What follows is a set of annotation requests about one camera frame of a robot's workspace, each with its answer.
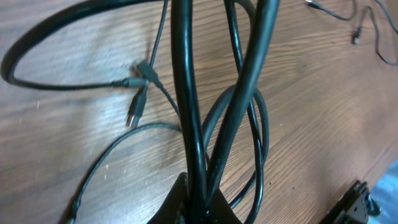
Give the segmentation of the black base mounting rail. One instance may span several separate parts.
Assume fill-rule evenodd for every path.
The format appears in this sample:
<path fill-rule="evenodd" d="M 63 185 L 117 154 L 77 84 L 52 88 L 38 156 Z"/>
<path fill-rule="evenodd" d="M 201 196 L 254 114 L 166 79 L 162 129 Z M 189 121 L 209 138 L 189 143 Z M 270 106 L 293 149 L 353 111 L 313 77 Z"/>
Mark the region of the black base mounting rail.
<path fill-rule="evenodd" d="M 367 224 L 381 208 L 371 197 L 368 183 L 357 180 L 327 212 L 319 224 Z"/>

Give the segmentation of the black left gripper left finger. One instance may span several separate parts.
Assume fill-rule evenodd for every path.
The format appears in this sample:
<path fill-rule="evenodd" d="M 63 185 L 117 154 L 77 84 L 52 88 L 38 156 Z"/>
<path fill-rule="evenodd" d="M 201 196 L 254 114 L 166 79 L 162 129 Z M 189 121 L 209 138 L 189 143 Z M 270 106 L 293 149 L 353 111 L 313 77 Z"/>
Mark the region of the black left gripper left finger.
<path fill-rule="evenodd" d="M 187 173 L 178 175 L 170 192 L 148 224 L 185 223 L 185 201 L 187 197 Z"/>

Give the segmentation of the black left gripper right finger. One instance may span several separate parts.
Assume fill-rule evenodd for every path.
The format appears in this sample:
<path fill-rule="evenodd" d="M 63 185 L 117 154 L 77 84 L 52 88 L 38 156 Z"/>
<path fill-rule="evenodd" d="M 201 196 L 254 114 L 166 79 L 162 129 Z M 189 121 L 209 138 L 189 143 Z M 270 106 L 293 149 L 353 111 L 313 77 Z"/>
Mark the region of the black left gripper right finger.
<path fill-rule="evenodd" d="M 210 224 L 241 224 L 220 189 L 216 190 L 213 195 L 206 214 L 206 222 Z"/>

